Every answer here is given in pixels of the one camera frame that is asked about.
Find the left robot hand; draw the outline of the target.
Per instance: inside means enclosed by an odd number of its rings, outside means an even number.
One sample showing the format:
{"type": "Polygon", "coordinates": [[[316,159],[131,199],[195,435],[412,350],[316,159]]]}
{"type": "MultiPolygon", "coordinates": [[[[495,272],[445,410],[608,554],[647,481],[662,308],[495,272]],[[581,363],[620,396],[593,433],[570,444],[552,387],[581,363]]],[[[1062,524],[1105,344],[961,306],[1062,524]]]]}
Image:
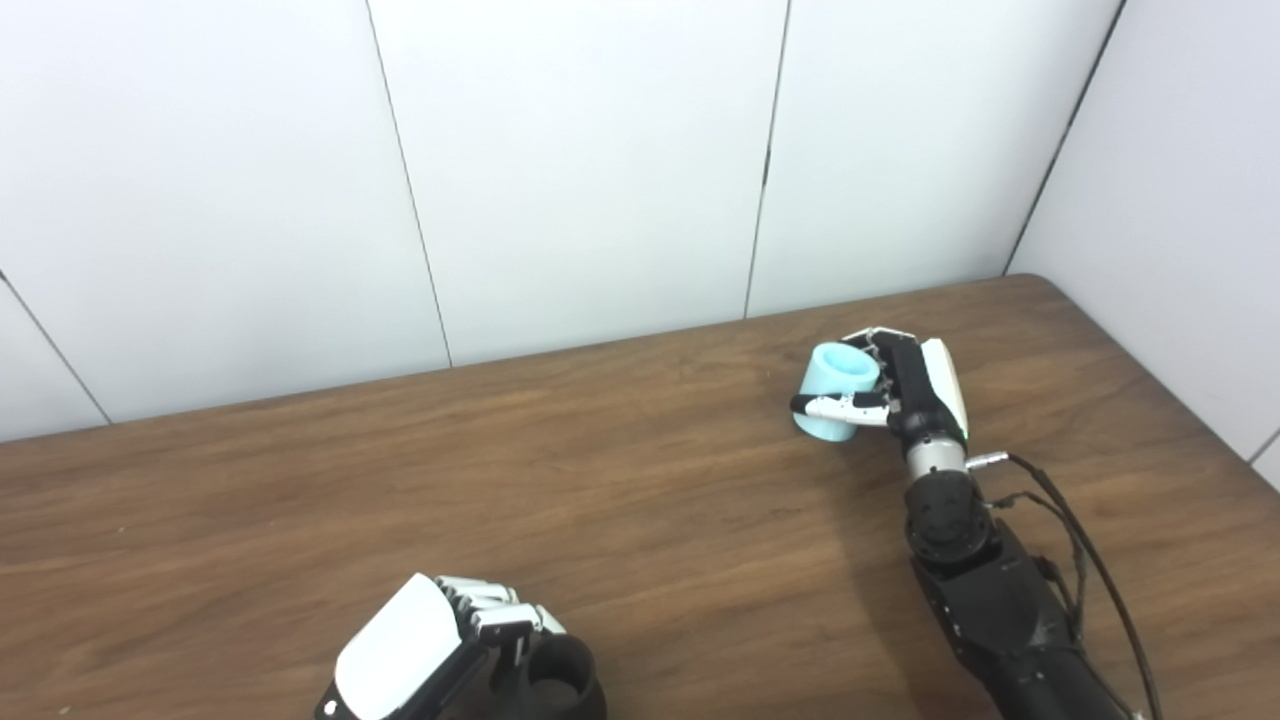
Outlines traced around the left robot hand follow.
{"type": "Polygon", "coordinates": [[[512,669],[564,633],[511,585],[416,573],[338,653],[314,717],[439,719],[493,651],[512,669]]]}

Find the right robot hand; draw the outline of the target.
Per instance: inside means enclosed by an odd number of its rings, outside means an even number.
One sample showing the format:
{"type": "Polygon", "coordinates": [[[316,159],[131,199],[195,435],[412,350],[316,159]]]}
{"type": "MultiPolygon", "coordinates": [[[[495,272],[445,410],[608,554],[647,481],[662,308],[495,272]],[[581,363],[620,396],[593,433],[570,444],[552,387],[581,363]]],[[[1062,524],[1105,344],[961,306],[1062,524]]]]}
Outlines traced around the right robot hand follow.
{"type": "Polygon", "coordinates": [[[808,434],[829,442],[883,428],[910,448],[928,436],[966,446],[969,421],[942,340],[870,327],[815,346],[788,409],[808,434]]]}

